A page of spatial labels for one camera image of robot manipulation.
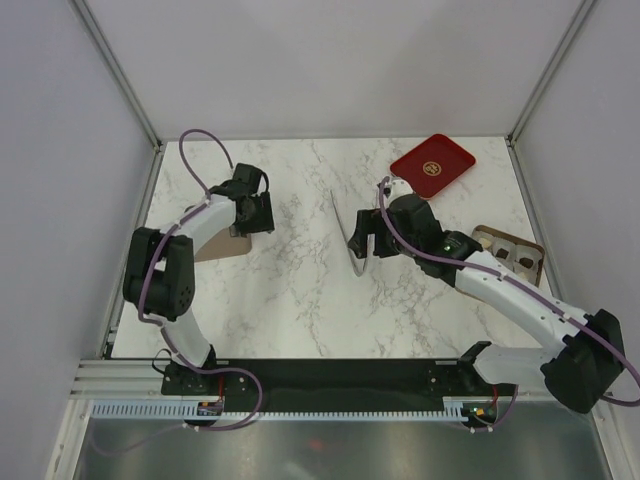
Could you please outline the beige box lid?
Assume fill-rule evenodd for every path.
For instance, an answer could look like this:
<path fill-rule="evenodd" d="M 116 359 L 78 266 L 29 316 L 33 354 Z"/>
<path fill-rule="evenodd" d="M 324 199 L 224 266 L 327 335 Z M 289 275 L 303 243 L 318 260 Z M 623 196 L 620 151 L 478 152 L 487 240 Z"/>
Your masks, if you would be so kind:
<path fill-rule="evenodd" d="M 208 238 L 203 234 L 193 238 L 194 260 L 196 263 L 246 255 L 251 249 L 251 236 L 241 236 L 233 227 L 223 229 Z"/>

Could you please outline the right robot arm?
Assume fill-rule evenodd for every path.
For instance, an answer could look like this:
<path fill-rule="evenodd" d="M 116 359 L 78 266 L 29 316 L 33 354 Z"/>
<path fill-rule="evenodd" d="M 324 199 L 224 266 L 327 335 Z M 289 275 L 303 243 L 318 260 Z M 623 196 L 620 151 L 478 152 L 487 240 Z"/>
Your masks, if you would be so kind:
<path fill-rule="evenodd" d="M 538 343 L 481 348 L 457 369 L 463 391 L 476 395 L 500 383 L 541 387 L 583 414 L 604 399 L 625 368 L 620 322 L 613 314 L 587 313 L 520 279 L 471 236 L 443 229 L 428 202 L 415 194 L 383 203 L 356 214 L 347 242 L 356 258 L 407 256 L 425 275 L 489 305 Z"/>

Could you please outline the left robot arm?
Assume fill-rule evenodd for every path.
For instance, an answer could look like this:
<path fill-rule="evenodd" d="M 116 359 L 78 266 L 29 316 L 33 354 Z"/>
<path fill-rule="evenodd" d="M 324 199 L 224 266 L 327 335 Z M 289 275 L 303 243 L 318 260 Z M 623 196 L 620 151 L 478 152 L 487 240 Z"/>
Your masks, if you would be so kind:
<path fill-rule="evenodd" d="M 274 229 L 270 192 L 228 181 L 168 224 L 139 227 L 132 234 L 124 300 L 135 307 L 139 322 L 160 331 L 174 361 L 187 367 L 184 383 L 197 394 L 213 391 L 219 372 L 208 363 L 214 349 L 192 311 L 195 256 L 223 231 L 246 237 Z"/>

